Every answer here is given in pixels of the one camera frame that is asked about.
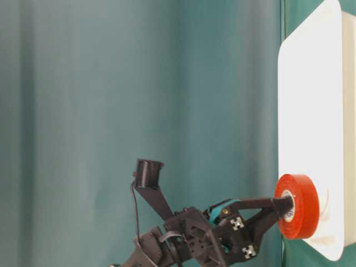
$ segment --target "robotic arm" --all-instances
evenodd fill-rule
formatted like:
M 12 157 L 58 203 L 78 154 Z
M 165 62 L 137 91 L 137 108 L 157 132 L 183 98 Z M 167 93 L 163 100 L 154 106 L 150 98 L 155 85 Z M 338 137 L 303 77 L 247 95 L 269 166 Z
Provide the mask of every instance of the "robotic arm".
M 173 214 L 158 185 L 162 167 L 159 161 L 138 160 L 132 192 L 138 191 L 162 217 L 165 233 L 157 226 L 136 237 L 136 249 L 121 267 L 181 267 L 191 258 L 204 267 L 248 261 L 257 256 L 264 233 L 293 208 L 286 196 L 227 199 L 203 212 L 189 207 Z M 240 214 L 245 209 L 261 210 L 246 219 Z

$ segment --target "wire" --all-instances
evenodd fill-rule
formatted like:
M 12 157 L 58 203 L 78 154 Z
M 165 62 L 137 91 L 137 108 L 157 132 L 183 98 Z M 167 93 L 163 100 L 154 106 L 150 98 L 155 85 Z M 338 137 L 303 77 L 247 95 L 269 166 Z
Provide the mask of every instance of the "wire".
M 131 184 L 131 195 L 133 197 L 133 203 L 135 204 L 136 237 L 137 237 L 137 241 L 139 242 L 140 241 L 139 210 L 137 208 L 137 200 L 136 200 L 134 187 L 135 187 L 135 181 L 133 181 Z

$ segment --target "red tape roll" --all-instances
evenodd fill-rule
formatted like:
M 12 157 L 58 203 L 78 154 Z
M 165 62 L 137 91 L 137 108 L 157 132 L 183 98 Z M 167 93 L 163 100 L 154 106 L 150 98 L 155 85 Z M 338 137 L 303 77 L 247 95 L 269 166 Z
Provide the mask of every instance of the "red tape roll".
M 276 187 L 275 196 L 293 198 L 294 208 L 278 221 L 281 233 L 288 239 L 311 237 L 318 226 L 319 199 L 317 190 L 306 175 L 283 175 Z

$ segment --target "teal backdrop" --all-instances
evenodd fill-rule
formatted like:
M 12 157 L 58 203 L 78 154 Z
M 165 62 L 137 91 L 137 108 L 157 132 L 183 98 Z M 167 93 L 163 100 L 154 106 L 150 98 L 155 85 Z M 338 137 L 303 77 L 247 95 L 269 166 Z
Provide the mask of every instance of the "teal backdrop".
M 125 261 L 138 157 L 174 210 L 274 193 L 279 1 L 2 0 L 0 39 L 0 266 Z
M 283 0 L 281 2 L 282 38 L 290 35 L 321 2 L 322 0 Z M 356 15 L 355 0 L 340 0 L 340 4 L 344 11 Z M 329 261 L 301 240 L 284 239 L 283 241 L 283 267 L 354 267 L 356 263 L 356 244 L 346 247 L 339 261 Z

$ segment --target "green wall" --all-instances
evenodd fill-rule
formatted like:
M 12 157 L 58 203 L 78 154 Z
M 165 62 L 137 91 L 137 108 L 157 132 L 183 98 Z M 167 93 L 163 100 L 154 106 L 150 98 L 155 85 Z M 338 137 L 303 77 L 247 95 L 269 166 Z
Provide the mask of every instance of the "green wall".
M 306 17 L 322 2 L 322 0 L 284 0 L 282 2 L 282 36 L 288 36 L 301 24 Z M 355 0 L 340 0 L 344 11 L 356 15 Z M 339 261 L 327 260 L 305 242 L 284 239 L 283 252 L 284 267 L 300 266 L 328 266 L 328 267 L 354 267 L 356 263 L 356 244 L 345 248 Z
M 174 210 L 273 194 L 279 1 L 2 0 L 0 31 L 0 266 L 126 260 L 137 157 Z M 274 227 L 243 266 L 280 259 Z

